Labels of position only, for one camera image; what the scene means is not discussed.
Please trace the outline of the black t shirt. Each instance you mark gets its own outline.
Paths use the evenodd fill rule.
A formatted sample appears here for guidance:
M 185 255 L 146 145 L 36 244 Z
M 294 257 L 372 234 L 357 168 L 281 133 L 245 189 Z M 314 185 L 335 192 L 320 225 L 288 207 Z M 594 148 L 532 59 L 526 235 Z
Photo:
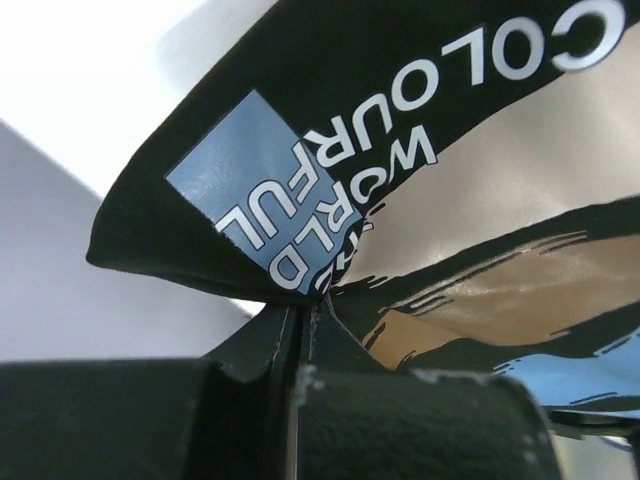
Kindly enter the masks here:
M 306 319 L 324 368 L 639 422 L 639 5 L 279 1 L 133 155 L 89 263 Z

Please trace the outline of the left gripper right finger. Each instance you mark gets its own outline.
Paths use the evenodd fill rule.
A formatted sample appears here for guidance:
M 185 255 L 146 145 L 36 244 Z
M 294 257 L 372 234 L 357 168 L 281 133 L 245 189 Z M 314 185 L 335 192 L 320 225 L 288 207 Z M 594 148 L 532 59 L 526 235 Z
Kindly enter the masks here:
M 545 415 L 518 382 L 392 373 L 336 318 L 306 315 L 292 398 L 295 479 L 559 479 Z

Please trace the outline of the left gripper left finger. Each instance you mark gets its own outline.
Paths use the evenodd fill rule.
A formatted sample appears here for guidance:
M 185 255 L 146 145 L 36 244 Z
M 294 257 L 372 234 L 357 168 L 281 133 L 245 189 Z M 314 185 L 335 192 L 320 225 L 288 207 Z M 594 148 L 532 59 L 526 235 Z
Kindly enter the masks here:
M 200 358 L 1 367 L 5 479 L 282 479 L 303 311 L 268 306 Z

